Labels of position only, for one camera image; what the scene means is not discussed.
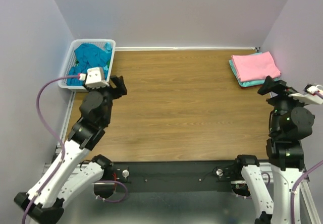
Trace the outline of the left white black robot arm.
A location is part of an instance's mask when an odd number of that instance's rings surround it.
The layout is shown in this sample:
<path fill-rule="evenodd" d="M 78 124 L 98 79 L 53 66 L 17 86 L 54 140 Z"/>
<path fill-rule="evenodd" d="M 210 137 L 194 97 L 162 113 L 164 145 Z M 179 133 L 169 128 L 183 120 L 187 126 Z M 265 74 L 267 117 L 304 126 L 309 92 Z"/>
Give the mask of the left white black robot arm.
<path fill-rule="evenodd" d="M 79 111 L 81 117 L 72 126 L 61 152 L 41 179 L 27 192 L 18 193 L 14 202 L 24 211 L 22 223 L 31 217 L 37 223 L 57 223 L 68 203 L 93 183 L 110 183 L 113 188 L 124 186 L 117 180 L 113 163 L 102 155 L 95 156 L 88 167 L 70 178 L 79 162 L 85 158 L 105 134 L 111 121 L 113 100 L 127 95 L 123 76 L 111 76 L 110 81 L 94 80 L 89 73 L 79 74 L 87 90 Z"/>

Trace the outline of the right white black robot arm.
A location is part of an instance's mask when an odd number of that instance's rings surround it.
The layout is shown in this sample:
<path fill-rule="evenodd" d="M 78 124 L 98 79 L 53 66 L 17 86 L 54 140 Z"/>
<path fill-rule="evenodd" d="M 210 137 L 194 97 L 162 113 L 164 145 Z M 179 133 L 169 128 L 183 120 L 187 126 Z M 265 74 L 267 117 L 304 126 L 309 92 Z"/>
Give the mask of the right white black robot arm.
<path fill-rule="evenodd" d="M 244 180 L 255 210 L 255 223 L 301 223 L 299 185 L 305 178 L 301 141 L 312 134 L 315 116 L 306 108 L 321 104 L 318 96 L 301 94 L 283 80 L 267 76 L 258 94 L 270 92 L 266 101 L 273 106 L 268 120 L 266 153 L 271 165 L 274 194 L 262 180 L 260 163 L 254 155 L 238 155 L 233 176 Z"/>

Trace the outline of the light teal cloth in basket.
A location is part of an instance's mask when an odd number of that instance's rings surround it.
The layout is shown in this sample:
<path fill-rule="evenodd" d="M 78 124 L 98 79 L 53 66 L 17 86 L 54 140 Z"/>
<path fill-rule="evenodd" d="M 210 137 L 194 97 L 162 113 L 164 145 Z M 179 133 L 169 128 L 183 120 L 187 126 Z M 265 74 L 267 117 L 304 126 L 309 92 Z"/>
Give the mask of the light teal cloth in basket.
<path fill-rule="evenodd" d="M 107 42 L 105 45 L 104 45 L 104 51 L 107 53 L 107 54 L 111 54 L 112 53 L 112 50 L 113 50 L 113 47 L 111 46 L 111 44 L 109 42 Z"/>

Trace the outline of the blue t shirt in basket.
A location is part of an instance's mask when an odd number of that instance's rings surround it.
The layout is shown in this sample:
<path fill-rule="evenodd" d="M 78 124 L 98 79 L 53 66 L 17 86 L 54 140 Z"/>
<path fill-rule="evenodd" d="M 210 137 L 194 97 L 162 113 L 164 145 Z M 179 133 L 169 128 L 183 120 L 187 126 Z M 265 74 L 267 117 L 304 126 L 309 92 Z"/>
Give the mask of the blue t shirt in basket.
<path fill-rule="evenodd" d="M 104 48 L 101 49 L 94 44 L 83 43 L 74 50 L 73 55 L 75 65 L 69 69 L 68 75 L 86 73 L 90 68 L 102 67 L 107 79 L 112 53 L 107 54 Z"/>

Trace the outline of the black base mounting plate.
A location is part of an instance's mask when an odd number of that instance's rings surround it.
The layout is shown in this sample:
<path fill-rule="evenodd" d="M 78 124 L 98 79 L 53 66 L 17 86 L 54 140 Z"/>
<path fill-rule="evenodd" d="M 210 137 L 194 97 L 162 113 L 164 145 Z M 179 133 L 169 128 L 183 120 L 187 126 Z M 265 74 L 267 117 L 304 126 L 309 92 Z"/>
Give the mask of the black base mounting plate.
<path fill-rule="evenodd" d="M 122 185 L 94 184 L 95 195 L 111 199 L 114 193 L 232 191 L 243 179 L 234 160 L 115 162 L 103 180 Z"/>

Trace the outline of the aluminium frame rail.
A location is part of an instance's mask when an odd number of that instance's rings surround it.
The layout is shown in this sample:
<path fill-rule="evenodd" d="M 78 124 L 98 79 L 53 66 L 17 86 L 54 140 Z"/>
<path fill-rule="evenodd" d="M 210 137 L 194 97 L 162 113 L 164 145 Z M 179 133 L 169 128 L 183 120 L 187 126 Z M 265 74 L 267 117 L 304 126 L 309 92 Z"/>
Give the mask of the aluminium frame rail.
<path fill-rule="evenodd" d="M 305 178 L 300 184 L 300 216 L 301 223 L 319 224 L 322 223 L 317 207 L 314 203 L 309 187 L 309 178 Z"/>

